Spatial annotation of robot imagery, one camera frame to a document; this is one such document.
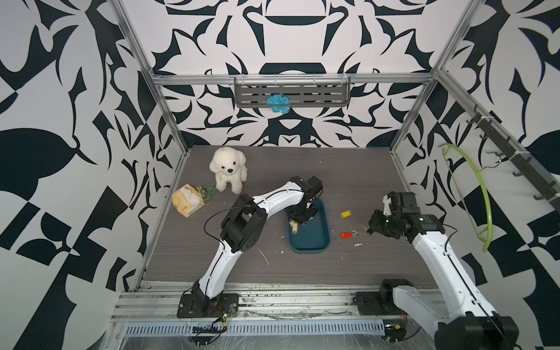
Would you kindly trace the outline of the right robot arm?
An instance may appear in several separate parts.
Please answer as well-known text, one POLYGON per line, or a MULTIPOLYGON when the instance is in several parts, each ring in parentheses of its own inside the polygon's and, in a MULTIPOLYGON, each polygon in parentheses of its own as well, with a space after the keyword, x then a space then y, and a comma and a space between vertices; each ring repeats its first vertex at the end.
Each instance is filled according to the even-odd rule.
POLYGON ((401 239, 412 244, 432 274, 446 305, 441 312, 405 279, 385 279, 379 306, 398 309, 429 335, 436 349, 516 349, 519 328, 501 316, 483 296, 455 255, 443 224, 422 214, 412 192, 390 192, 384 208, 374 211, 369 234, 401 239))

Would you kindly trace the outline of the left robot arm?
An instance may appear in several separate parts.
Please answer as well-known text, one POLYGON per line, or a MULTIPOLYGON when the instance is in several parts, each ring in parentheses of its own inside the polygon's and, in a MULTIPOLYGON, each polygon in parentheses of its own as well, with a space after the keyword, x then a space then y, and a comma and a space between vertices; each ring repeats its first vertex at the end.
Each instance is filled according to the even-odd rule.
POLYGON ((319 211, 314 201, 322 191, 319 178, 294 176, 269 193, 241 194, 221 223, 218 250, 207 272, 194 283, 191 295, 202 304, 217 300, 237 260, 258 242, 267 219, 284 211, 297 225, 306 225, 319 211))

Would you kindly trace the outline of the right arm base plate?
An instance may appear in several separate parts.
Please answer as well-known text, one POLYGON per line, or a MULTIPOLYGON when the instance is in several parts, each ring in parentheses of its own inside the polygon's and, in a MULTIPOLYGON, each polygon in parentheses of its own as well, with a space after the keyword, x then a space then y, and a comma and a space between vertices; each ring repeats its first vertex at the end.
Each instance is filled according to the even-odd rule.
POLYGON ((400 316, 402 310, 395 306, 393 290, 395 287, 413 287, 407 279, 384 279, 376 292, 356 292, 352 299, 362 316, 400 316))

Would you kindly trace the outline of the teal plastic storage box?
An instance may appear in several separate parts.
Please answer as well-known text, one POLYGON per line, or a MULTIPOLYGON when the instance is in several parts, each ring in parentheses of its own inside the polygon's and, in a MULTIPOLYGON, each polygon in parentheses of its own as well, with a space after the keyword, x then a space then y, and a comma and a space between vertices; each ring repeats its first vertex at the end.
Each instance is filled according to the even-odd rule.
POLYGON ((293 230, 293 220, 288 220, 287 232, 292 250, 298 254, 316 254, 330 246, 330 229, 325 206, 321 199, 313 204, 318 213, 306 225, 298 225, 297 233, 293 230))

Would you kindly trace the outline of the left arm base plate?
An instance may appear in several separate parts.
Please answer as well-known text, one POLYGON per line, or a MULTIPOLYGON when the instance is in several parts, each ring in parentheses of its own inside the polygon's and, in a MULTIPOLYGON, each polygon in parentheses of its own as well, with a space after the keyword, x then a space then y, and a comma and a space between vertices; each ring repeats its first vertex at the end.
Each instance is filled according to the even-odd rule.
POLYGON ((239 294, 221 294, 206 300, 191 293, 183 294, 176 312, 178 319, 218 318, 235 316, 239 309, 239 294))

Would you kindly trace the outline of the red tag key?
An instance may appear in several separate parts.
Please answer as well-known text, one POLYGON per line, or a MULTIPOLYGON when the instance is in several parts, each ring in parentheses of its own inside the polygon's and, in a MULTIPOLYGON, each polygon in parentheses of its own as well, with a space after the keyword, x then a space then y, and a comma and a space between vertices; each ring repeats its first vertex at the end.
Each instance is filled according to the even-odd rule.
POLYGON ((359 235, 360 234, 356 230, 351 230, 350 232, 343 232, 339 234, 341 239, 354 239, 357 238, 359 235))

